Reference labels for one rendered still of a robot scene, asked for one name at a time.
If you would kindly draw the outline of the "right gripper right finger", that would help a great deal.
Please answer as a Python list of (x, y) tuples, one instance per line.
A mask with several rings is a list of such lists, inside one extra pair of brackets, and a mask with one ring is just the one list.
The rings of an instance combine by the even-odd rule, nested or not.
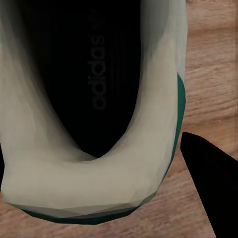
[(180, 150), (216, 238), (238, 238), (238, 161), (188, 132)]

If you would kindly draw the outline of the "gym shoe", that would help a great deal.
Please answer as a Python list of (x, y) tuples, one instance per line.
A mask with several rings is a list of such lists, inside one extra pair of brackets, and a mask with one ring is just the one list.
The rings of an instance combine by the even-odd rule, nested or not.
[(186, 104), (186, 0), (0, 0), (4, 202), (98, 225), (150, 202)]

